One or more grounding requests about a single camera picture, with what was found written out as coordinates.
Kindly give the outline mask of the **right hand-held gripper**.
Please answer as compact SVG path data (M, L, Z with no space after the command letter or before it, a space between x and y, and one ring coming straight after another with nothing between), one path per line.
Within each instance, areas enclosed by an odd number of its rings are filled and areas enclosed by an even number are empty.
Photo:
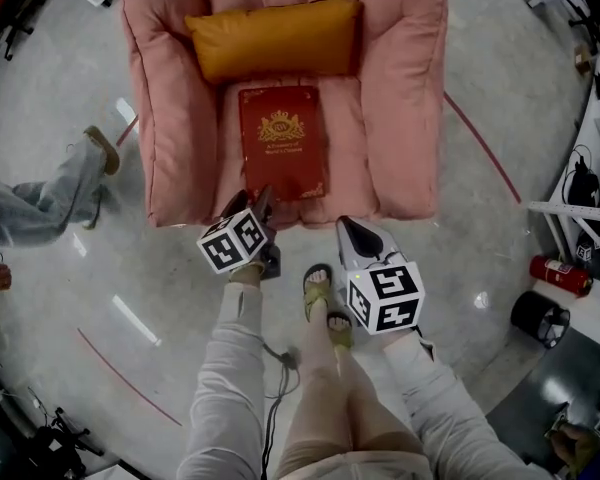
M418 266L393 235L371 221L341 216L336 222L342 268L339 295L371 335L417 326L425 299Z

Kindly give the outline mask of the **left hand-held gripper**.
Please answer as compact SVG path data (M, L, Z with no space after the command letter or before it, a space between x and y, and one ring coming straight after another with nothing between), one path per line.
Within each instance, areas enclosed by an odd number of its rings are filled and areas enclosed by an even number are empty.
M275 245L276 232L268 226L275 203L271 185L263 187L254 205L249 205L246 190L240 190L227 203L219 221L198 238L197 245L216 274L224 274L260 263L261 278L280 276L280 250Z

